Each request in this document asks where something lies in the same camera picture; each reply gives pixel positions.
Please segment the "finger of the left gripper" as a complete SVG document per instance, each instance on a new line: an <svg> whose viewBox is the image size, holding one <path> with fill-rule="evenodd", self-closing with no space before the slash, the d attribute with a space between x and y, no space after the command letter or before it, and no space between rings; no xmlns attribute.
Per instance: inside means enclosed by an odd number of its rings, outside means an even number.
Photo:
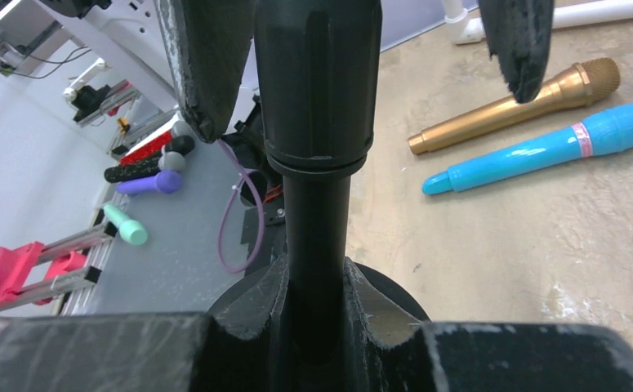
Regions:
<svg viewBox="0 0 633 392"><path fill-rule="evenodd" d="M552 1L553 0L483 0L483 1ZM515 101L526 104L536 99L542 88L551 49L551 32L547 28L512 27L493 40L485 38L488 52L498 58L501 74Z"/></svg>
<svg viewBox="0 0 633 392"><path fill-rule="evenodd" d="M182 119L204 143L225 134L253 35L254 1L154 3Z"/></svg>

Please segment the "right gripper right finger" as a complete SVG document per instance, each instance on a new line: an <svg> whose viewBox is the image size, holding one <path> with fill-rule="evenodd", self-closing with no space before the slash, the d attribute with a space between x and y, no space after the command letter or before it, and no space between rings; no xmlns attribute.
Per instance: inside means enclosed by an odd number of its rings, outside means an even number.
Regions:
<svg viewBox="0 0 633 392"><path fill-rule="evenodd" d="M430 322L386 276L345 263L349 391L633 391L633 349L582 323Z"/></svg>

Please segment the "gold microphone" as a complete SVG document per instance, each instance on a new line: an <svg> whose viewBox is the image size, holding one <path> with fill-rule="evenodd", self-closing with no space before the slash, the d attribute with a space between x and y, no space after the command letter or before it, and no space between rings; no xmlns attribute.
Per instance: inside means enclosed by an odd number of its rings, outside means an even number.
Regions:
<svg viewBox="0 0 633 392"><path fill-rule="evenodd" d="M577 62L545 81L533 101L496 100L425 128L408 138L408 147L415 155L434 152L547 114L587 107L611 96L620 84L613 59Z"/></svg>

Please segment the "blue microphone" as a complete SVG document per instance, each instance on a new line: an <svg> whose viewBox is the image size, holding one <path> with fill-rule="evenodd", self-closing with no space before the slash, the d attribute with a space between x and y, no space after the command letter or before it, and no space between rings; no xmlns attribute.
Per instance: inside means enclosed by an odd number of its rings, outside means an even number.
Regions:
<svg viewBox="0 0 633 392"><path fill-rule="evenodd" d="M426 179L425 195L461 192L582 158L633 148L633 103L584 118L569 127L448 167Z"/></svg>

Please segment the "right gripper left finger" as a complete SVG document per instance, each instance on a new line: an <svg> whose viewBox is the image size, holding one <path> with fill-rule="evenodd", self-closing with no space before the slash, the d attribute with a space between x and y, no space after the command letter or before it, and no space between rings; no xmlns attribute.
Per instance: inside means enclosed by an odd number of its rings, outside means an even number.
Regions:
<svg viewBox="0 0 633 392"><path fill-rule="evenodd" d="M278 391L287 262L211 313L23 318L0 332L0 391Z"/></svg>

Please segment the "black round-base microphone stand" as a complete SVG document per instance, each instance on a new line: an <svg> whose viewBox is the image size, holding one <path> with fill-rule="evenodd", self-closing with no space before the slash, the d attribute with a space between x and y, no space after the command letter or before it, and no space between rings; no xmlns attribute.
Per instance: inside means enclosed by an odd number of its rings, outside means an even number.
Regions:
<svg viewBox="0 0 633 392"><path fill-rule="evenodd" d="M345 256L350 178L373 142L378 1L261 1L255 48L285 254L212 307L197 391L422 391L426 314Z"/></svg>

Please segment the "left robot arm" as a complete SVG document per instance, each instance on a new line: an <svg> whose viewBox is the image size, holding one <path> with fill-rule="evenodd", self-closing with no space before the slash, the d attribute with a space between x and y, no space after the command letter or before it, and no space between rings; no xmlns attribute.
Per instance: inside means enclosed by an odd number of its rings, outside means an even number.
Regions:
<svg viewBox="0 0 633 392"><path fill-rule="evenodd" d="M384 1L381 48L389 49L438 25L454 43L484 38L482 17L470 16L472 1ZM41 1L77 40L163 111L176 107L170 67L152 1L108 1L83 10L74 1Z"/></svg>

